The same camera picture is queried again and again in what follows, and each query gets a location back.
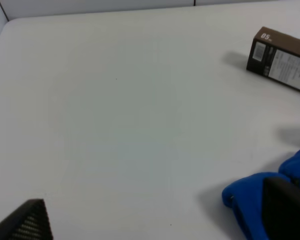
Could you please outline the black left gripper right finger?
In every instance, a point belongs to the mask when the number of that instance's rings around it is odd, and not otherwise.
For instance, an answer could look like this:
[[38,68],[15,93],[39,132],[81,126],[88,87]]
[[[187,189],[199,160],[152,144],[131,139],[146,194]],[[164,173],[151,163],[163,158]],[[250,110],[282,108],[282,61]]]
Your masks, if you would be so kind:
[[262,223],[270,240],[300,240],[300,188],[279,178],[263,181]]

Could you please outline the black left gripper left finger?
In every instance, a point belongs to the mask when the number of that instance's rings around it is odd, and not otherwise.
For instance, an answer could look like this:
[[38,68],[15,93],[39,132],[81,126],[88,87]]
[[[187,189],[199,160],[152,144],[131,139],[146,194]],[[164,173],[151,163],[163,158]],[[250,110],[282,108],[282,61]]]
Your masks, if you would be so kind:
[[52,240],[53,233],[45,201],[25,201],[0,222],[0,240]]

